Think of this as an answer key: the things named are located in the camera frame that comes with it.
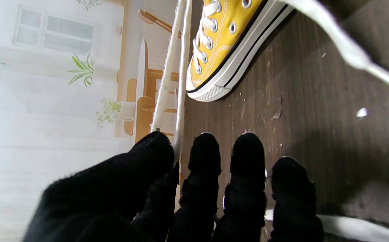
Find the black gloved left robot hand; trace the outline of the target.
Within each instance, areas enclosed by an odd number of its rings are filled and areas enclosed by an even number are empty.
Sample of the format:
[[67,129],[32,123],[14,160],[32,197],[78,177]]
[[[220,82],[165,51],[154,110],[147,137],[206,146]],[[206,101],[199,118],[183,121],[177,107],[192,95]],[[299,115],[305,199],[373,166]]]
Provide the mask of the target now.
[[219,144],[193,141],[180,208],[179,165],[167,136],[148,134],[127,153],[55,181],[44,191],[24,242],[258,242],[265,225],[265,152],[252,133],[231,154],[224,215],[215,223]]

